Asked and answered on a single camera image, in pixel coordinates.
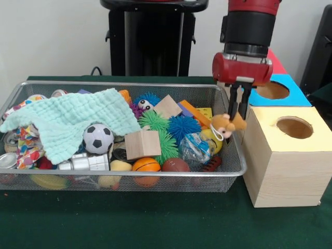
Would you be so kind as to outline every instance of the soccer ball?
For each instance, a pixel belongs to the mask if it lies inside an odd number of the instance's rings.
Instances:
[[[109,127],[96,123],[90,125],[83,134],[85,149],[94,154],[105,154],[113,147],[114,136]]]
[[[139,109],[143,109],[143,110],[152,110],[153,109],[153,105],[150,104],[150,102],[148,102],[147,100],[141,100],[139,102]]]

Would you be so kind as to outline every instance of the white wall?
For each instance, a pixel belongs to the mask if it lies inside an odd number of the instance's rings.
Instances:
[[[190,75],[211,75],[227,0],[197,13]],[[331,0],[284,0],[272,49],[299,83],[324,7]],[[0,0],[0,105],[29,75],[110,74],[108,10],[99,0]]]

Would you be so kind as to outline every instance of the red robot arm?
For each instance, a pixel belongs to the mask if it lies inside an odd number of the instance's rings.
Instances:
[[[214,57],[212,71],[215,80],[231,87],[228,109],[231,120],[237,111],[245,119],[252,88],[264,86],[270,80],[273,66],[267,54],[280,2],[229,0],[220,36],[225,48]],[[239,87],[244,92],[238,108]]]

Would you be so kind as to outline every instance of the metal basket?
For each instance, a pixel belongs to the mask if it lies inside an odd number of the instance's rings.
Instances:
[[[4,112],[34,94],[50,97],[57,89],[78,92],[85,89],[98,92],[108,88],[127,89],[134,100],[152,92],[160,98],[170,94],[176,101],[187,100],[195,107],[211,107],[213,115],[226,112],[226,93],[216,85],[137,84],[113,82],[27,81],[16,86],[0,110]],[[0,154],[4,154],[4,134],[0,133]],[[108,190],[98,185],[100,176],[121,176],[118,191],[177,191],[227,192],[237,176],[246,171],[246,162],[240,141],[234,133],[224,141],[219,153],[223,162],[217,172],[121,172],[121,171],[60,171],[60,170],[0,170],[0,189],[5,190]],[[151,186],[151,180],[157,182]]]

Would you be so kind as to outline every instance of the white toy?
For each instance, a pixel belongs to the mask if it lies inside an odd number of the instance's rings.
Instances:
[[[109,170],[107,154],[88,157],[86,153],[72,156],[72,161],[59,164],[59,170]]]
[[[114,136],[109,127],[96,123],[90,125],[83,134],[85,149],[94,154],[105,154],[114,143]]]
[[[150,102],[148,102],[147,100],[141,100],[139,102],[139,109],[152,110],[153,108],[154,108],[154,106],[151,105]]]

